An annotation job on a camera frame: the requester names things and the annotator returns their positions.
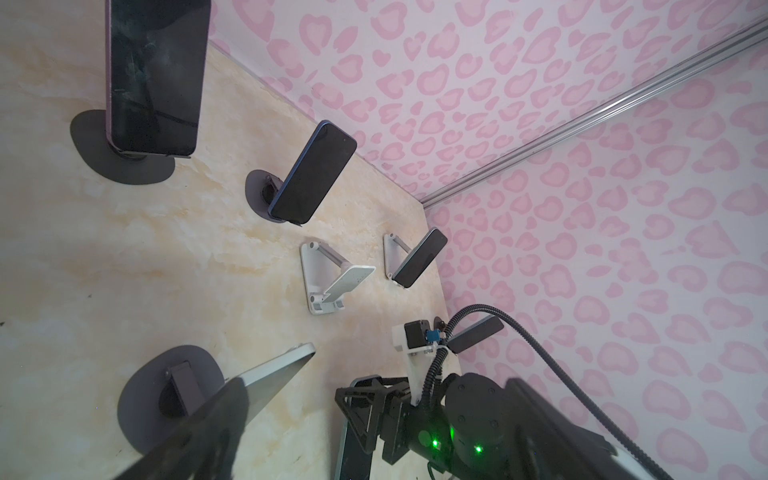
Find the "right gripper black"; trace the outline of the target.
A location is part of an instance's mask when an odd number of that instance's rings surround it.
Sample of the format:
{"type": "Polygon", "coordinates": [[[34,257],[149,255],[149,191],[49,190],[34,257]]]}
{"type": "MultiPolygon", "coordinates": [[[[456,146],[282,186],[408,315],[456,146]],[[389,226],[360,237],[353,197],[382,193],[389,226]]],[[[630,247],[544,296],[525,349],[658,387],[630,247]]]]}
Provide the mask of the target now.
{"type": "Polygon", "coordinates": [[[446,415],[440,407],[413,405],[407,378],[356,380],[337,389],[334,400],[363,452],[373,453],[381,441],[382,459],[390,465],[409,452],[433,465],[451,463],[455,449],[446,415]]]}

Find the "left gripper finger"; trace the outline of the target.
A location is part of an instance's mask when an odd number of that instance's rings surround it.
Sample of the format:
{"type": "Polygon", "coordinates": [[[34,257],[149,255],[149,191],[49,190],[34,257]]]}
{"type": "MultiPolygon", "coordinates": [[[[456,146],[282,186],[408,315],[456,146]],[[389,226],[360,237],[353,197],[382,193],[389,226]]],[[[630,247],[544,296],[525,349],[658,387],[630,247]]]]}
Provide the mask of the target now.
{"type": "Polygon", "coordinates": [[[231,479],[247,414],[248,395],[235,378],[120,479],[231,479]]]}

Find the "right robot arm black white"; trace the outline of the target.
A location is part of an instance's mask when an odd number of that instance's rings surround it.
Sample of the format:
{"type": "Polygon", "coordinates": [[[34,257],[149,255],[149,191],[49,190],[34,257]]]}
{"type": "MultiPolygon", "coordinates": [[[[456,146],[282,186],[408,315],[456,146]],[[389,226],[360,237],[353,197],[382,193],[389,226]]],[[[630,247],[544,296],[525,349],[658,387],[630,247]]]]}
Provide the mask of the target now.
{"type": "Polygon", "coordinates": [[[571,423],[520,379],[500,386],[450,375],[427,407],[405,378],[373,376],[339,388],[335,401],[362,451],[393,465],[408,453],[430,475],[457,479],[653,479],[624,448],[571,423]]]}

